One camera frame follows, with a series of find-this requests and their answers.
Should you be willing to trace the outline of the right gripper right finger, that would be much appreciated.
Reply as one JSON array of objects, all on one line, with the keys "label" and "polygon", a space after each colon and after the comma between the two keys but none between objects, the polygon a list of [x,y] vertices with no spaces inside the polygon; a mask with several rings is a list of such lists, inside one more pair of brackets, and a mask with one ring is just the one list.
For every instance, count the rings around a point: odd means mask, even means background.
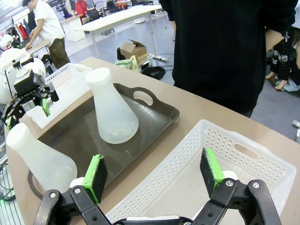
[{"label": "right gripper right finger", "polygon": [[226,178],[211,148],[203,148],[200,170],[210,200],[193,220],[193,225],[218,225],[228,209],[238,210],[246,225],[280,225],[281,220],[263,180]]}]

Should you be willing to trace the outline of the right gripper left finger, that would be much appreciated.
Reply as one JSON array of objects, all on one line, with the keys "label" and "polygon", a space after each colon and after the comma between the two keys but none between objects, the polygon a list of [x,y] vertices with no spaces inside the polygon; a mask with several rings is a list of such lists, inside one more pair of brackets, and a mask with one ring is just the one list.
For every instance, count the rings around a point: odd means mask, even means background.
[{"label": "right gripper left finger", "polygon": [[81,216],[87,225],[110,225],[98,207],[107,176],[104,156],[94,155],[82,184],[70,187],[64,193],[56,189],[44,193],[34,224],[69,225],[73,217]]}]

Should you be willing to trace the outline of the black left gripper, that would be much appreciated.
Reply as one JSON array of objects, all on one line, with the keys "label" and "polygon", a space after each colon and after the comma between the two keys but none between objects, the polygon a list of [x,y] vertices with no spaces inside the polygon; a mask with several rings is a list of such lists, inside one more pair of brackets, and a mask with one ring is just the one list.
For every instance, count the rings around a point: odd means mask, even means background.
[{"label": "black left gripper", "polygon": [[45,84],[45,79],[34,73],[33,70],[17,79],[14,88],[17,96],[22,97],[14,97],[4,108],[2,121],[8,130],[17,125],[19,119],[25,115],[23,104],[33,99],[33,96],[26,94],[35,91],[35,106],[40,106],[47,117],[50,116],[51,105],[59,100],[54,85],[52,83]]}]

